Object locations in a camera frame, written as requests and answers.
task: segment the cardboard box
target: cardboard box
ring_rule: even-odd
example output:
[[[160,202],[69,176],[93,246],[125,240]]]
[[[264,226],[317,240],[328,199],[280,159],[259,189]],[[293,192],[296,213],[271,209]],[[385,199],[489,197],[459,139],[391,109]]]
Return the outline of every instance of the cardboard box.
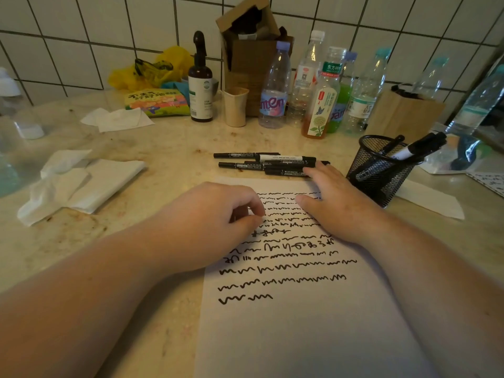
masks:
[[[232,23],[250,8],[261,11],[261,21],[257,24],[258,34],[263,32],[263,40],[239,40],[229,29]],[[224,59],[224,88],[248,88],[249,95],[245,113],[258,116],[261,104],[261,90],[264,80],[277,52],[276,39],[280,31],[270,10],[269,0],[243,0],[217,20],[221,32],[222,57]],[[289,56],[292,53],[294,38],[287,36],[290,42]]]
[[[402,134],[406,143],[412,143],[429,133],[444,106],[438,101],[404,98],[385,90],[369,116],[366,135],[395,138]]]

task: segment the beige cup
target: beige cup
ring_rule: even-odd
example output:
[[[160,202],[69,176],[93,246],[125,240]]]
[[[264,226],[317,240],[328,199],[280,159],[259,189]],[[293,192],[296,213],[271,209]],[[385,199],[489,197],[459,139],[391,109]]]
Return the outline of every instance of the beige cup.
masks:
[[[224,90],[224,111],[226,125],[231,127],[245,126],[245,106],[248,88],[227,88]]]

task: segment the napkin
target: napkin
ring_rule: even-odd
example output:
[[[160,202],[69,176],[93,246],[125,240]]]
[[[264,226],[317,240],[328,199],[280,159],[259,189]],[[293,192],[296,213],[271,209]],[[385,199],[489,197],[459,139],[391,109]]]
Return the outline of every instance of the napkin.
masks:
[[[119,109],[111,113],[105,109],[97,108],[82,118],[81,122],[89,126],[97,126],[101,133],[154,124],[141,108],[132,110]]]
[[[456,197],[406,179],[396,196],[443,216],[464,220],[464,211]]]
[[[30,187],[30,200],[18,210],[26,226],[62,207],[93,213],[144,167],[141,161],[117,162],[84,157],[91,150],[55,152],[41,170],[41,179]]]

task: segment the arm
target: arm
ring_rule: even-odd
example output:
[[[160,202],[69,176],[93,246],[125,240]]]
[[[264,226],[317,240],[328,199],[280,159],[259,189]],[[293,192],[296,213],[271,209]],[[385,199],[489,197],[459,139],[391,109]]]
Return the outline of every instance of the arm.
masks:
[[[4,292],[0,376],[94,376],[157,282],[218,260],[264,214],[252,189],[204,183]]]
[[[368,249],[439,373],[504,376],[504,290],[437,239],[381,209],[334,167],[317,162],[304,172],[323,200],[299,195],[298,204],[331,234]]]

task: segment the black mesh pen holder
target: black mesh pen holder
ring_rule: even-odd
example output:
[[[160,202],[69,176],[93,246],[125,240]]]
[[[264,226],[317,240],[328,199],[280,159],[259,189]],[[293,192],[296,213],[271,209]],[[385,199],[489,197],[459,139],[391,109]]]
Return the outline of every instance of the black mesh pen holder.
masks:
[[[379,152],[393,139],[381,135],[365,135],[359,139],[360,149],[346,178],[356,188],[385,208],[413,169],[422,159],[396,160],[390,156],[406,147],[399,143],[382,155]]]

